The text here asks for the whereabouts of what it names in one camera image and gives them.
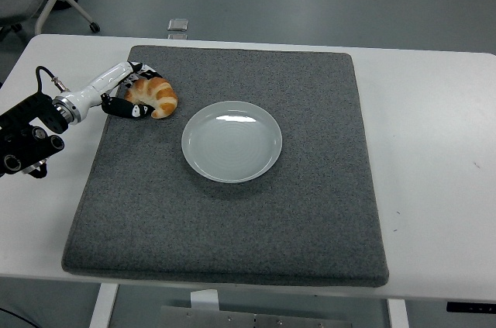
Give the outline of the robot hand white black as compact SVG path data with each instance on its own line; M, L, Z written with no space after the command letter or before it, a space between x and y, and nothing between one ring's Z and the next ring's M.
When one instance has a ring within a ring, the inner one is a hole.
M158 72L146 64L124 61L94 78L81 90L62 91L53 104L60 109L68 123L75 125L86 118L91 107L101 105L104 94L109 94L123 82L130 87L139 76L146 79L161 78Z

